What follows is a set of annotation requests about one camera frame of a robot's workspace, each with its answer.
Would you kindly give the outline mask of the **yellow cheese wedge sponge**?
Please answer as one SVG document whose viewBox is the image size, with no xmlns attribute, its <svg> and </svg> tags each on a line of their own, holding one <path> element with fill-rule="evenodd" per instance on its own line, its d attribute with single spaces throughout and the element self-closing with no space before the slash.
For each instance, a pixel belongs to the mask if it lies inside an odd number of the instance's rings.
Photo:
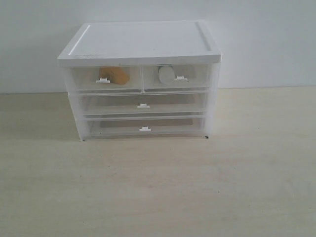
<svg viewBox="0 0 316 237">
<path fill-rule="evenodd" d="M 120 67 L 103 67 L 99 69 L 99 79 L 97 83 L 124 85 L 129 81 L 129 75 Z"/>
</svg>

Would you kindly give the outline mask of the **white plastic drawer cabinet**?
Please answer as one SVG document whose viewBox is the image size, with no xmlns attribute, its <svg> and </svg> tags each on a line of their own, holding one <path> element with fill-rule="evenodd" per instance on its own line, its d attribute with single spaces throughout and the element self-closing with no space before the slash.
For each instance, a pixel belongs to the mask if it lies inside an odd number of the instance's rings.
<svg viewBox="0 0 316 237">
<path fill-rule="evenodd" d="M 83 141 L 92 140 L 81 136 L 86 128 L 84 121 L 102 118 L 200 115 L 208 119 L 211 135 L 221 61 L 222 53 L 202 20 L 86 23 L 58 56 L 79 138 Z M 210 65 L 210 86 L 204 92 L 145 93 L 142 89 L 140 93 L 78 93 L 72 72 L 72 68 L 81 67 L 140 67 L 142 72 L 143 66 L 155 65 Z M 194 93 L 208 95 L 205 111 L 86 116 L 79 101 L 81 96 Z"/>
</svg>

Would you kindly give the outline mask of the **white pill bottle blue label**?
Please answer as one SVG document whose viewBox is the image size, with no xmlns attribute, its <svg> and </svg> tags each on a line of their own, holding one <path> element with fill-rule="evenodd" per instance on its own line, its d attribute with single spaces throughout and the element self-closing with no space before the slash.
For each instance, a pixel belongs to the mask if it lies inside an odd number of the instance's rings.
<svg viewBox="0 0 316 237">
<path fill-rule="evenodd" d="M 173 67 L 160 66 L 158 69 L 158 78 L 162 84 L 171 84 L 175 79 Z"/>
</svg>

